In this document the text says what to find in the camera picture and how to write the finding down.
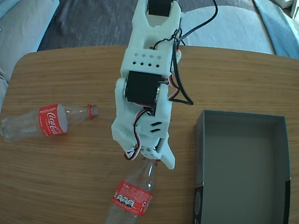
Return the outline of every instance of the red label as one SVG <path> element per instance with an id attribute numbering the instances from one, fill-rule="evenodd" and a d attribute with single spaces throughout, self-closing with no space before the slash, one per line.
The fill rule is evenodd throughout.
<path id="1" fill-rule="evenodd" d="M 112 203 L 134 215 L 144 216 L 152 197 L 151 193 L 121 181 Z"/>
<path id="2" fill-rule="evenodd" d="M 57 107 L 58 104 L 45 106 L 39 109 L 39 126 L 45 136 L 64 133 L 59 124 Z"/>

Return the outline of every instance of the empty plastic bottle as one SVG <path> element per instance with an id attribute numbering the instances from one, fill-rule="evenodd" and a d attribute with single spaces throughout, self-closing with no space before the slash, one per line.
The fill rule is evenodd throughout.
<path id="1" fill-rule="evenodd" d="M 157 160 L 143 159 L 121 181 L 112 199 L 105 224 L 137 224 L 153 197 Z"/>
<path id="2" fill-rule="evenodd" d="M 73 126 L 98 116 L 96 105 L 49 105 L 29 113 L 8 116 L 1 122 L 0 135 L 6 142 L 67 133 Z"/>

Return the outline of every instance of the black cable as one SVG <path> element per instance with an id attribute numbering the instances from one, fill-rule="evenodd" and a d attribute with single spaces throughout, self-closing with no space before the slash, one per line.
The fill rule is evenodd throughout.
<path id="1" fill-rule="evenodd" d="M 185 99 L 187 101 L 184 101 L 184 100 L 180 100 L 180 99 L 171 99 L 172 102 L 178 102 L 178 103 L 183 103 L 183 104 L 187 104 L 187 105 L 193 105 L 193 101 L 190 99 L 190 97 L 188 96 L 188 94 L 186 93 L 183 85 L 182 85 L 182 82 L 181 82 L 181 79 L 179 77 L 179 72 L 178 72 L 178 62 L 177 62 L 177 55 L 176 55 L 176 52 L 177 52 L 177 45 L 178 43 L 177 42 L 174 42 L 173 43 L 173 46 L 172 46 L 172 64 L 173 64 L 173 71 L 174 71 L 174 75 L 176 77 L 176 80 L 177 80 L 177 83 L 178 83 L 178 87 L 181 91 L 181 93 L 183 94 L 183 96 L 185 97 Z"/>
<path id="2" fill-rule="evenodd" d="M 198 25 L 198 26 L 192 28 L 191 30 L 189 30 L 187 33 L 185 33 L 182 37 L 179 38 L 179 41 L 185 39 L 185 38 L 186 38 L 187 36 L 189 36 L 191 33 L 193 33 L 194 31 L 198 30 L 199 28 L 201 28 L 201 27 L 207 25 L 209 22 L 211 22 L 213 19 L 215 19 L 216 15 L 218 14 L 218 6 L 217 6 L 215 0 L 212 0 L 212 1 L 213 1 L 214 5 L 215 5 L 215 13 L 214 13 L 214 15 L 213 15 L 210 19 L 208 19 L 207 21 L 205 21 L 205 22 L 203 22 L 202 24 L 200 24 L 200 25 Z"/>
<path id="3" fill-rule="evenodd" d="M 198 30 L 199 28 L 207 25 L 209 22 L 211 22 L 217 16 L 217 14 L 218 14 L 218 6 L 217 6 L 215 0 L 212 0 L 212 1 L 213 1 L 214 5 L 215 5 L 215 13 L 214 13 L 214 15 L 210 19 L 208 19 L 207 21 L 203 22 L 202 24 L 199 24 L 198 26 L 192 28 L 191 30 L 189 30 L 184 35 L 182 35 L 183 30 L 181 28 L 181 22 L 180 22 L 179 28 L 174 31 L 174 33 L 173 33 L 173 35 L 171 36 L 170 39 L 165 38 L 163 40 L 160 40 L 157 43 L 155 43 L 154 47 L 151 48 L 151 49 L 155 50 L 156 47 L 157 47 L 157 45 L 159 43 L 161 43 L 163 41 L 171 41 L 172 39 L 174 39 L 173 46 L 172 46 L 172 59 L 171 59 L 171 62 L 172 62 L 172 65 L 173 65 L 173 71 L 174 71 L 174 74 L 175 74 L 175 77 L 176 77 L 176 80 L 177 80 L 177 83 L 178 83 L 179 90 L 182 92 L 182 94 L 185 97 L 186 101 L 185 100 L 180 100 L 180 99 L 174 99 L 173 98 L 173 99 L 170 100 L 172 102 L 177 102 L 177 103 L 182 103 L 182 104 L 187 104 L 187 105 L 193 105 L 193 101 L 190 99 L 190 97 L 187 95 L 186 91 L 184 90 L 183 84 L 182 84 L 180 76 L 179 76 L 178 62 L 177 62 L 176 52 L 177 52 L 177 50 L 179 48 L 179 44 L 181 42 L 184 45 L 186 45 L 184 43 L 183 39 L 185 39 L 187 36 L 189 36 L 194 31 Z"/>
<path id="4" fill-rule="evenodd" d="M 198 30 L 199 28 L 205 26 L 206 24 L 208 24 L 209 22 L 211 22 L 218 14 L 218 6 L 216 4 L 215 0 L 212 0 L 214 5 L 215 5 L 215 13 L 214 15 L 208 19 L 207 21 L 205 21 L 202 24 L 199 24 L 198 26 L 192 28 L 191 30 L 189 30 L 186 34 L 182 35 L 179 37 L 178 41 L 174 41 L 173 46 L 172 46 L 172 64 L 173 64 L 173 71 L 178 83 L 178 87 L 180 89 L 180 91 L 182 92 L 183 96 L 185 97 L 185 100 L 180 100 L 180 99 L 171 99 L 172 102 L 177 102 L 177 103 L 182 103 L 182 104 L 187 104 L 187 105 L 193 105 L 193 101 L 190 99 L 190 97 L 187 95 L 186 91 L 184 90 L 183 84 L 181 82 L 180 76 L 179 76 L 179 72 L 178 72 L 178 62 L 177 62 L 177 57 L 176 57 L 176 51 L 178 50 L 179 47 L 179 43 L 183 41 L 183 39 L 185 39 L 187 36 L 189 36 L 191 33 L 193 33 L 194 31 Z"/>

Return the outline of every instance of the coca-cola logo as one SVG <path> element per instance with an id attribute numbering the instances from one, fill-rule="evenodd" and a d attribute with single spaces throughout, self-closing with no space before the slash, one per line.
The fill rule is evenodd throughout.
<path id="1" fill-rule="evenodd" d="M 53 134 L 62 134 L 61 130 L 57 127 L 55 121 L 56 121 L 56 115 L 49 112 L 47 114 L 47 117 L 48 117 L 48 126 L 51 130 L 51 132 Z"/>
<path id="2" fill-rule="evenodd" d="M 126 188 L 126 189 L 130 189 L 129 185 L 127 185 L 125 183 L 123 184 L 123 187 Z"/>

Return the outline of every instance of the box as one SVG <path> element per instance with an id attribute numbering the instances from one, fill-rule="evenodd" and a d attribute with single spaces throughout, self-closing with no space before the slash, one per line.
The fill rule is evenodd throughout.
<path id="1" fill-rule="evenodd" d="M 287 224 L 284 117 L 204 110 L 197 122 L 193 224 Z"/>

